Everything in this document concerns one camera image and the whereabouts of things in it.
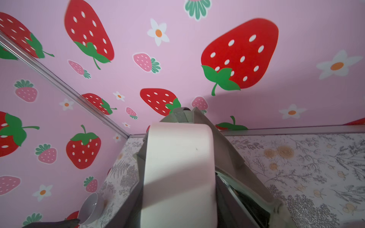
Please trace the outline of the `white digital clock green screen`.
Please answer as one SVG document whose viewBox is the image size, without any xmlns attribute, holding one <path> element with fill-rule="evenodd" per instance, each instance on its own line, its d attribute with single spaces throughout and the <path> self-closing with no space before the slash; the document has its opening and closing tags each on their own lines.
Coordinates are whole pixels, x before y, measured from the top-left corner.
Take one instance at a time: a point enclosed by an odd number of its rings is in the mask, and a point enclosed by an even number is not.
<svg viewBox="0 0 365 228">
<path fill-rule="evenodd" d="M 213 132 L 205 124 L 154 123 L 148 133 L 142 228 L 217 227 Z"/>
</svg>

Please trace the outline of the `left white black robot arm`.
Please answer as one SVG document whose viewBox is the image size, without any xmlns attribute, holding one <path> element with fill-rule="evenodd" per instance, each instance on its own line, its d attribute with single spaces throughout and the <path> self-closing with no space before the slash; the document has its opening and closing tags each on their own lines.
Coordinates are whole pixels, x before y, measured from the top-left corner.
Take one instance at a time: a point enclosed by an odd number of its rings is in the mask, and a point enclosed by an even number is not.
<svg viewBox="0 0 365 228">
<path fill-rule="evenodd" d="M 76 228 L 79 222 L 80 220 L 77 218 L 58 222 L 33 222 L 23 228 Z"/>
</svg>

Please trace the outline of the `grey-green canvas tote bag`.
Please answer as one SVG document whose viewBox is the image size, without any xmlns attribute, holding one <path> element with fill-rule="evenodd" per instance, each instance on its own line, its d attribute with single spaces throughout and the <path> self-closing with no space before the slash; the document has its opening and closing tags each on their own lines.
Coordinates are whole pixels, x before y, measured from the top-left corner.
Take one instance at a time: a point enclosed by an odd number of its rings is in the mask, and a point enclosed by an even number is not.
<svg viewBox="0 0 365 228">
<path fill-rule="evenodd" d="M 213 132 L 216 181 L 216 228 L 293 228 L 286 204 L 274 197 L 246 165 L 243 157 L 197 108 L 178 108 L 160 123 L 205 124 Z M 136 154 L 138 182 L 126 202 L 108 223 L 110 228 L 140 226 L 148 132 Z"/>
</svg>

